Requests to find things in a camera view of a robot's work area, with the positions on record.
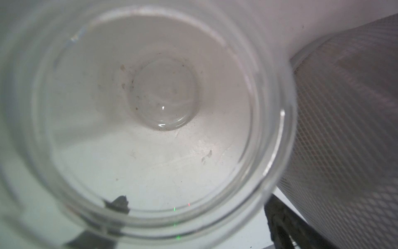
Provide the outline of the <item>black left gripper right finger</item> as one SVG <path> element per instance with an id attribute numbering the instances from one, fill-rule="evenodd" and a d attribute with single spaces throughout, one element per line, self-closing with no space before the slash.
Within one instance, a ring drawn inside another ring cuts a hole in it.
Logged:
<path id="1" fill-rule="evenodd" d="M 264 205 L 265 216 L 276 249 L 335 249 L 329 240 L 293 212 L 275 195 Z"/>

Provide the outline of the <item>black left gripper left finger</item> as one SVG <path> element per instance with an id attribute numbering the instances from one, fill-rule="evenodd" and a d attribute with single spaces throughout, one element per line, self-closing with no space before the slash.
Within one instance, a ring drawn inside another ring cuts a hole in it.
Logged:
<path id="1" fill-rule="evenodd" d="M 116 213 L 128 215 L 128 200 L 126 196 L 119 196 L 114 201 L 105 201 L 105 208 Z M 124 222 L 107 220 L 101 225 L 89 222 L 88 229 L 84 230 L 75 238 L 65 242 L 66 249 L 115 249 L 119 239 L 122 237 Z"/>

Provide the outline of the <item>mesh bin with pink bag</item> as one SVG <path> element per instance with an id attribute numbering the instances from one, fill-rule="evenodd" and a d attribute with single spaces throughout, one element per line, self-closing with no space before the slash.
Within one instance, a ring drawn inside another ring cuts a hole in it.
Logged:
<path id="1" fill-rule="evenodd" d="M 397 15 L 316 39 L 291 63 L 297 128 L 279 189 L 336 247 L 397 248 Z"/>

